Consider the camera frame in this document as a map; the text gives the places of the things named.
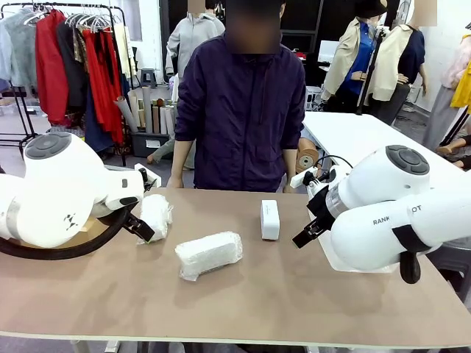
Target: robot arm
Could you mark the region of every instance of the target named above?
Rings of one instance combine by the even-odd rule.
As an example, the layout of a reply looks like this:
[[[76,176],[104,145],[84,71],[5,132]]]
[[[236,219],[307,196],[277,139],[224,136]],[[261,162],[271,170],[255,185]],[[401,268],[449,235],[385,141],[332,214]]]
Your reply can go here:
[[[327,184],[305,177],[315,219],[293,241],[301,248],[331,230],[333,249],[346,264],[371,271],[399,263],[403,279],[417,282],[418,254],[471,235],[471,174],[459,190],[431,190],[429,170],[416,151],[389,146],[350,173],[333,167]]]
[[[108,240],[122,227],[144,240],[153,236],[154,232],[143,221],[130,214],[151,183],[160,183],[152,172],[145,168],[107,170],[87,144],[64,132],[45,134],[31,141],[24,159],[24,179],[0,175],[0,238],[54,248],[72,239],[91,215],[114,226],[106,234]],[[103,238],[97,239],[87,249],[93,251],[100,241],[103,245]],[[8,248],[10,254],[14,252],[9,243],[2,244],[0,251]],[[62,250],[59,258],[81,254],[82,249],[69,253]],[[48,260],[56,259],[52,255]]]
[[[354,169],[336,165],[327,184],[304,178],[308,209],[315,219],[294,238],[302,248],[332,228],[343,212],[357,207],[401,199],[430,189],[430,166],[416,151],[388,146],[371,154]]]
[[[345,263],[362,271],[399,263],[402,278],[416,283],[417,254],[471,236],[470,191],[466,185],[461,190],[430,190],[349,210],[332,226],[333,248]]]

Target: gray sweater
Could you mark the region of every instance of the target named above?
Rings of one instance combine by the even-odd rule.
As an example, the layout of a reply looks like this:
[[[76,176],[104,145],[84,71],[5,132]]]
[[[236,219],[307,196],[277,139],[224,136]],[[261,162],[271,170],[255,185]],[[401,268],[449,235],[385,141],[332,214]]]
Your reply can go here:
[[[0,21],[0,79],[14,86],[37,87],[36,28],[23,23],[34,13],[21,9]]]
[[[203,13],[195,18],[189,13],[178,23],[167,43],[167,75],[174,74],[171,59],[178,55],[178,77],[181,80],[194,49],[206,40],[221,35],[224,30],[224,24],[214,15]]]

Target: gray hoodie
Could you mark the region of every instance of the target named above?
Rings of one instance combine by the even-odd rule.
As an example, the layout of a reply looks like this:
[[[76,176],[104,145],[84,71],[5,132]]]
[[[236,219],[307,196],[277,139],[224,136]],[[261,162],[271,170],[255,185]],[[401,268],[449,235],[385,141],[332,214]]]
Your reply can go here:
[[[165,66],[167,75],[174,74],[171,59],[178,55],[178,77],[181,80],[194,49],[206,40],[221,35],[224,31],[224,24],[215,15],[202,13],[195,18],[189,13],[178,23],[167,43]]]

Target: person's hand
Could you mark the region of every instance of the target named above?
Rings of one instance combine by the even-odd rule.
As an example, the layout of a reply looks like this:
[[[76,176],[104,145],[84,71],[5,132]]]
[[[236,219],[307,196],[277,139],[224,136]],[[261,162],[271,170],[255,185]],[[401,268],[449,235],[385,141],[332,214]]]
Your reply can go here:
[[[175,176],[170,176],[169,182],[167,182],[167,188],[170,189],[183,189],[183,178],[177,178]]]
[[[296,190],[293,189],[290,184],[286,184],[283,188],[283,193],[296,193]]]

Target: black hat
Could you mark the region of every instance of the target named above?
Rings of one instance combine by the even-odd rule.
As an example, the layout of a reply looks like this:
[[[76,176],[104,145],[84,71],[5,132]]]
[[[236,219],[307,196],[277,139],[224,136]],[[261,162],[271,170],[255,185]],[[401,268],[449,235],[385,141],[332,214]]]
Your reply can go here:
[[[356,0],[355,16],[361,18],[371,18],[388,12],[388,8],[381,3],[381,0]]]

